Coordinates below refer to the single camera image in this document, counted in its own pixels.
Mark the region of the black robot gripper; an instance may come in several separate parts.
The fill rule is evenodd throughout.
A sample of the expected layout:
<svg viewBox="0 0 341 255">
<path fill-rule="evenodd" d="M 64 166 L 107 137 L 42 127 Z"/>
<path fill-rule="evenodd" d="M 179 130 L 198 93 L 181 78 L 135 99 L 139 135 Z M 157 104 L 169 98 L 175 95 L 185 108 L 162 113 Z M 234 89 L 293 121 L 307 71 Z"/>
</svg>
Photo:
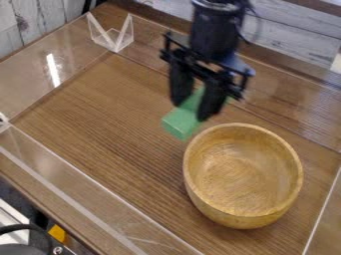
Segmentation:
<svg viewBox="0 0 341 255">
<path fill-rule="evenodd" d="M 197 119 L 205 122 L 221 112 L 228 93 L 242 98 L 248 79 L 254 71 L 237 57 L 249 0 L 192 0 L 193 21 L 189 36 L 165 33 L 161 58 L 170 64 L 170 100 L 178 107 L 192 95 L 194 80 L 205 89 Z"/>
</svg>

